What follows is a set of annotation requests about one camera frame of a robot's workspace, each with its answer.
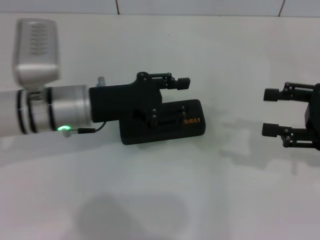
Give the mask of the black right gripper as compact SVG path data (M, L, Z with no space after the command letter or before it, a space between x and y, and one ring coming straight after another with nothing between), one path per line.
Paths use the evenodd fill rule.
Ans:
M320 84L315 85L286 82L283 90L266 88L264 101L308 102L304 120L305 128L292 128L278 124L264 123L261 134L264 137L280 136L285 148L314 148L320 150Z

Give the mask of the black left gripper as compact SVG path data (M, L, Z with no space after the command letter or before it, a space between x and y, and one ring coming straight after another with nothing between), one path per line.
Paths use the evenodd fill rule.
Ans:
M188 77L175 79L170 72L148 74L139 72L129 84L91 87L88 90L91 120L94 123L127 119L134 111L146 114L151 111L150 127L181 125L186 119L186 108L155 109L162 103L160 89L187 90Z

